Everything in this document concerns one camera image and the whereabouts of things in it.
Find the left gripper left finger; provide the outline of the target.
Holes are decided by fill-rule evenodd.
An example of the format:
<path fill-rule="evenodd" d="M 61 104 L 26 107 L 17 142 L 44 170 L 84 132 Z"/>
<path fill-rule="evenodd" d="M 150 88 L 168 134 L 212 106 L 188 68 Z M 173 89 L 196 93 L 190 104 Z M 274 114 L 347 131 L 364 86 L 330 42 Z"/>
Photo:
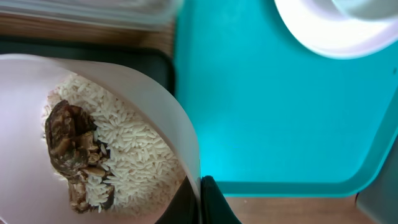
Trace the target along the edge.
<path fill-rule="evenodd" d="M 197 198 L 187 177 L 155 224 L 199 224 Z"/>

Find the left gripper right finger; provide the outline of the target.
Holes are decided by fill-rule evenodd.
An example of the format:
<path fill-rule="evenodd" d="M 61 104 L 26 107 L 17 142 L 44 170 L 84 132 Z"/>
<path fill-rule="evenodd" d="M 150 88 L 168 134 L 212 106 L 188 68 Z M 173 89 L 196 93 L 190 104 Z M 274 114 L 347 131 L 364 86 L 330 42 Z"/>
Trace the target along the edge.
<path fill-rule="evenodd" d="M 203 224 L 241 224 L 210 175 L 201 179 L 201 212 Z"/>

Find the rice and food scraps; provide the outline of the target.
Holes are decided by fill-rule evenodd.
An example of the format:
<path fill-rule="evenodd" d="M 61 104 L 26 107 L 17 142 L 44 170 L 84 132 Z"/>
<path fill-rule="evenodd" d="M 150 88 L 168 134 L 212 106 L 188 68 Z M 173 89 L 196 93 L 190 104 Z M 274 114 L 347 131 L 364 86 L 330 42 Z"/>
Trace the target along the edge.
<path fill-rule="evenodd" d="M 48 93 L 42 126 L 74 212 L 147 215 L 169 203 L 184 178 L 177 157 L 149 123 L 79 75 Z"/>

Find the small white plate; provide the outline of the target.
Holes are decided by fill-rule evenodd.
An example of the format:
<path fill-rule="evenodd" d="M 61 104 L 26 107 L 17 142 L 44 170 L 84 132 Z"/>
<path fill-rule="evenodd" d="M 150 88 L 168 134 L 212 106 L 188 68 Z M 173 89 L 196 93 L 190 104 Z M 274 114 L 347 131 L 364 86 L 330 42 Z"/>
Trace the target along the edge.
<path fill-rule="evenodd" d="M 122 65 L 25 54 L 1 55 L 1 220 L 6 223 L 155 223 L 167 207 L 142 218 L 70 209 L 68 187 L 53 173 L 42 138 L 48 93 L 76 73 L 133 107 L 178 157 L 197 198 L 200 150 L 184 109 L 162 85 Z"/>

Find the grey dishwasher rack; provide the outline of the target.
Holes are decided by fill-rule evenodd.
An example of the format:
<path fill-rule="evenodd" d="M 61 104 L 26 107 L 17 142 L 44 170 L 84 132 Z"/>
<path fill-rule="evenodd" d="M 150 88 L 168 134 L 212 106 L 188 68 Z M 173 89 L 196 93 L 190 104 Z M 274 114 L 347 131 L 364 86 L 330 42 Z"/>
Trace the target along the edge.
<path fill-rule="evenodd" d="M 397 140 L 375 180 L 356 197 L 356 206 L 376 223 L 397 224 Z"/>

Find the teal serving tray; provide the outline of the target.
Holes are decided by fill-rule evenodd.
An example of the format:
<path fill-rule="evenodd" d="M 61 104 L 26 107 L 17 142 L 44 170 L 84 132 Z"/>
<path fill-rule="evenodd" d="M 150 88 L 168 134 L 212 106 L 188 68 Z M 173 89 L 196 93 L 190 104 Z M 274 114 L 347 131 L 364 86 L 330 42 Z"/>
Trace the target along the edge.
<path fill-rule="evenodd" d="M 174 60 L 201 173 L 227 196 L 356 194 L 397 137 L 397 45 L 322 57 L 293 37 L 273 1 L 186 1 Z"/>

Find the black tray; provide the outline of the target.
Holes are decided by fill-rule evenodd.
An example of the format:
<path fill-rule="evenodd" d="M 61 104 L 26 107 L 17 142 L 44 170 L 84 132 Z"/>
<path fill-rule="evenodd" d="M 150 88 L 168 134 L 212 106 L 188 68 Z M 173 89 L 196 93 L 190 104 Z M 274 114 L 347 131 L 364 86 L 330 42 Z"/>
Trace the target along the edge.
<path fill-rule="evenodd" d="M 1 53 L 114 63 L 151 77 L 175 94 L 172 59 L 158 49 L 2 35 Z"/>

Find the clear plastic bin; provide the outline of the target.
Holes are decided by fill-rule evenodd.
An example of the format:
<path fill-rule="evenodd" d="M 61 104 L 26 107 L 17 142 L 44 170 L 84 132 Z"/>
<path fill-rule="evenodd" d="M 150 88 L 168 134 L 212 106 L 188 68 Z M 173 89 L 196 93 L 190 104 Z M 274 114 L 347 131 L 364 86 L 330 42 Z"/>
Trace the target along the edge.
<path fill-rule="evenodd" d="M 1 0 L 1 12 L 104 27 L 157 30 L 183 0 Z"/>

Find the large white plate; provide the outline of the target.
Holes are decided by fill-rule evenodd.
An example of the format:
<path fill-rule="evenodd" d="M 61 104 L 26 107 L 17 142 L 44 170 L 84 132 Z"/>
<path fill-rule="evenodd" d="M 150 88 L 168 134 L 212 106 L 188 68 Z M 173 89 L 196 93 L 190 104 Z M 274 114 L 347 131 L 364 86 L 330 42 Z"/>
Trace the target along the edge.
<path fill-rule="evenodd" d="M 397 13 L 365 19 L 349 15 L 338 1 L 274 2 L 290 33 L 304 47 L 327 58 L 361 58 L 397 42 Z"/>

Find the white bowl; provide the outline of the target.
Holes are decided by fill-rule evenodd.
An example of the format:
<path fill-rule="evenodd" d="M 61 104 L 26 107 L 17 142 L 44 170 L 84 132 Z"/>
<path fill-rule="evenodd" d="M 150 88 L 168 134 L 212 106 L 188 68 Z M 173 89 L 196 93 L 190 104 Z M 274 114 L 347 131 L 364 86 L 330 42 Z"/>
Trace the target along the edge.
<path fill-rule="evenodd" d="M 397 19 L 397 0 L 332 0 L 337 10 L 347 18 L 361 21 Z"/>

